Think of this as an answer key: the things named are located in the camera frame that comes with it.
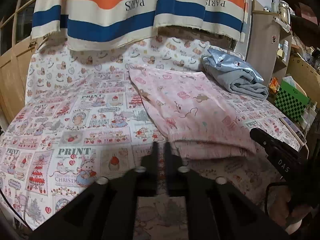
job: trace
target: cabinet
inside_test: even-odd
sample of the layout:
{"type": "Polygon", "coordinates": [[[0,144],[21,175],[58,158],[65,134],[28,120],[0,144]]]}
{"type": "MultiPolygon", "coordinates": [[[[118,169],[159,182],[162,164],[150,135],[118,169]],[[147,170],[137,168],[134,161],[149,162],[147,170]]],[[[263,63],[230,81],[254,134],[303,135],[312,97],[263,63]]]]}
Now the cabinet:
{"type": "Polygon", "coordinates": [[[263,11],[263,7],[256,0],[252,2],[252,32],[248,49],[247,62],[263,77],[263,84],[268,86],[270,79],[275,76],[281,83],[285,76],[289,56],[287,60],[277,56],[278,44],[287,40],[291,49],[292,33],[285,32],[278,23],[273,20],[278,14],[263,11]]]}

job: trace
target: bottle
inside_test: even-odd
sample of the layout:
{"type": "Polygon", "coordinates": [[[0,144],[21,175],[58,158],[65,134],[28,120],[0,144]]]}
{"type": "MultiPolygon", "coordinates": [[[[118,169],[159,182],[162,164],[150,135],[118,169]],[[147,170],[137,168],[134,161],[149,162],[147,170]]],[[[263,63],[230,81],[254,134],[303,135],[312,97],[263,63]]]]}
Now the bottle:
{"type": "Polygon", "coordinates": [[[271,10],[274,13],[278,13],[278,8],[276,6],[276,1],[275,0],[271,0],[271,10]]]}
{"type": "Polygon", "coordinates": [[[288,49],[289,49],[288,45],[289,45],[288,41],[284,41],[283,42],[283,46],[282,46],[283,47],[283,52],[284,52],[283,61],[287,61],[288,49]]]}
{"type": "Polygon", "coordinates": [[[307,106],[303,116],[300,119],[300,125],[302,127],[303,130],[306,129],[310,129],[313,121],[316,118],[316,105],[317,105],[317,101],[314,103],[314,105],[312,107],[307,106]]]}

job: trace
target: hand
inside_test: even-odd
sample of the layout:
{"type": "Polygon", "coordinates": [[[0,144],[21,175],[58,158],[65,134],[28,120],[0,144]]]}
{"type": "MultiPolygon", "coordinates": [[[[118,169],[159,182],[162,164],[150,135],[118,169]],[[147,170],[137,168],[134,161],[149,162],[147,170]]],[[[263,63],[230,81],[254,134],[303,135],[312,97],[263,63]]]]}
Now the hand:
{"type": "MultiPolygon", "coordinates": [[[[286,225],[286,219],[289,216],[288,202],[291,199],[291,193],[288,187],[281,186],[277,197],[272,204],[269,212],[270,218],[281,227],[286,225]]],[[[300,220],[298,223],[290,225],[286,231],[289,234],[295,232],[301,225],[301,220],[311,212],[312,207],[308,205],[300,205],[293,209],[291,216],[300,220]]]]}

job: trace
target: glass jar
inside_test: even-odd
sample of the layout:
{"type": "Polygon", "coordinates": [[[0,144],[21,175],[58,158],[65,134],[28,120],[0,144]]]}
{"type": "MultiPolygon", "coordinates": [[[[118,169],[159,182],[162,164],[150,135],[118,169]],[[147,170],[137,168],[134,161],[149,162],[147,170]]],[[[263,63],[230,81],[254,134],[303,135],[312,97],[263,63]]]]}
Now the glass jar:
{"type": "Polygon", "coordinates": [[[280,14],[281,20],[285,24],[290,24],[290,9],[289,4],[287,4],[285,1],[279,1],[278,3],[278,11],[280,14]]]}

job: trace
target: blue stripe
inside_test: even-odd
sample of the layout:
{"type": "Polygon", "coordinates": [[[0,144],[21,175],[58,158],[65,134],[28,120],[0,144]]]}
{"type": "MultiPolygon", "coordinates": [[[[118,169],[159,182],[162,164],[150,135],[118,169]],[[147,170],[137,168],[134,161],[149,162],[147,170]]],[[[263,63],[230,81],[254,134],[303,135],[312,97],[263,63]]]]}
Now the blue stripe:
{"type": "Polygon", "coordinates": [[[179,16],[192,16],[203,19],[205,7],[193,2],[180,2],[176,0],[158,0],[156,15],[170,13],[179,16]]]}
{"type": "Polygon", "coordinates": [[[210,12],[205,11],[204,21],[210,23],[220,23],[226,26],[229,26],[239,32],[241,32],[242,21],[233,17],[230,14],[223,12],[210,12]]]}
{"type": "Polygon", "coordinates": [[[32,27],[60,20],[61,5],[52,6],[49,10],[35,12],[32,17],[32,27]]]}
{"type": "Polygon", "coordinates": [[[68,19],[68,36],[85,41],[106,42],[127,33],[153,26],[155,12],[142,13],[110,26],[68,19]]]}

